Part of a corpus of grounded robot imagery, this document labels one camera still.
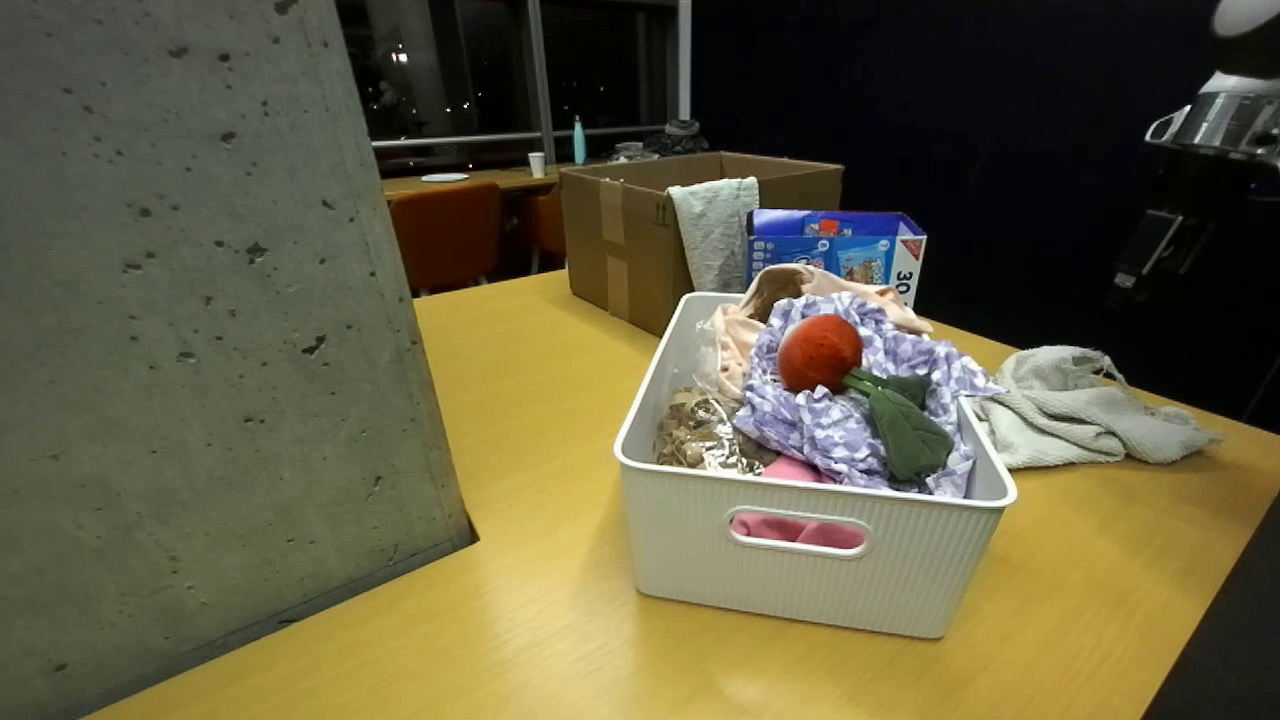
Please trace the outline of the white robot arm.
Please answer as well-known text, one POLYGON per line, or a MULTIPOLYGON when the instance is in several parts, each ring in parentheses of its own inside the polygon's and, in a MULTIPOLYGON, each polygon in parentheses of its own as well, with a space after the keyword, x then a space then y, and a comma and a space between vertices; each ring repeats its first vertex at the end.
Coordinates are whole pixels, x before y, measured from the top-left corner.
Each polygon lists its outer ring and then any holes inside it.
POLYGON ((1280 0, 1217 0, 1217 73, 1196 97, 1150 119, 1150 147, 1240 164, 1280 164, 1280 0))

